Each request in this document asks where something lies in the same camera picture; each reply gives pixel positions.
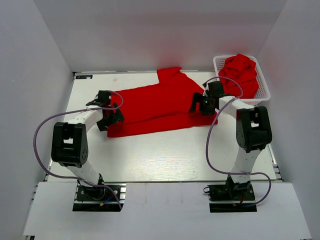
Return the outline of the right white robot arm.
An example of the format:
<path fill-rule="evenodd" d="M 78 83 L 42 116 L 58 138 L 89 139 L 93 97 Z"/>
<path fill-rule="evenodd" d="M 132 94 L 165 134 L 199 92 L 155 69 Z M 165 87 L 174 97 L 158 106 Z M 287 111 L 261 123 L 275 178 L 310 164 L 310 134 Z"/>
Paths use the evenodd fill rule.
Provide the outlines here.
<path fill-rule="evenodd" d="M 204 115 L 232 116 L 235 123 L 235 138 L 238 152 L 235 163 L 227 175 L 226 189 L 230 194 L 244 191 L 251 185 L 255 162 L 261 152 L 272 141 L 272 130 L 268 110 L 264 106 L 253 106 L 241 101 L 239 96 L 225 93 L 223 84 L 212 77 L 203 83 L 204 93 L 194 93 L 189 112 L 200 111 Z"/>

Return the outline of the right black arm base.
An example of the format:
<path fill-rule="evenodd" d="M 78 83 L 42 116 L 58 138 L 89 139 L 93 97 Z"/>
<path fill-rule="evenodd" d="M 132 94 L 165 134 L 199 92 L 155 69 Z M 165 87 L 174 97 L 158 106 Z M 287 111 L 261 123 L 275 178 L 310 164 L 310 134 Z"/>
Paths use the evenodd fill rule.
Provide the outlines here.
<path fill-rule="evenodd" d="M 208 195 L 210 213 L 254 213 L 256 198 L 252 185 L 248 189 L 228 191 L 225 184 L 211 184 L 203 188 Z"/>

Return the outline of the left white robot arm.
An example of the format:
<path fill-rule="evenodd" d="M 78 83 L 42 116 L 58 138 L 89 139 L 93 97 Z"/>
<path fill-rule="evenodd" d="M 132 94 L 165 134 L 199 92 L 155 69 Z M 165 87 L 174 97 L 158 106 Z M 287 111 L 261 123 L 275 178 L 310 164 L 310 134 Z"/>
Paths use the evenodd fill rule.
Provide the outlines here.
<path fill-rule="evenodd" d="M 100 90 L 94 100 L 86 104 L 87 110 L 67 122 L 57 122 L 53 127 L 51 159 L 70 170 L 79 181 L 87 186 L 102 185 L 103 177 L 94 170 L 88 160 L 89 145 L 87 132 L 97 126 L 99 131 L 124 121 L 117 103 L 112 103 L 112 93 Z"/>

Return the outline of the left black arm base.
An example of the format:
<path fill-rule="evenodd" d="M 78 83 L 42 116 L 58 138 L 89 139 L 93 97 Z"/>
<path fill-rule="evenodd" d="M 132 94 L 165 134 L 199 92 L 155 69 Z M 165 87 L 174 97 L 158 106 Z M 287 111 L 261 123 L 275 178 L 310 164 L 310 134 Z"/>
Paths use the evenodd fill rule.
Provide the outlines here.
<path fill-rule="evenodd" d="M 126 184 L 110 184 L 94 188 L 77 184 L 73 201 L 73 212 L 120 212 L 125 203 Z"/>

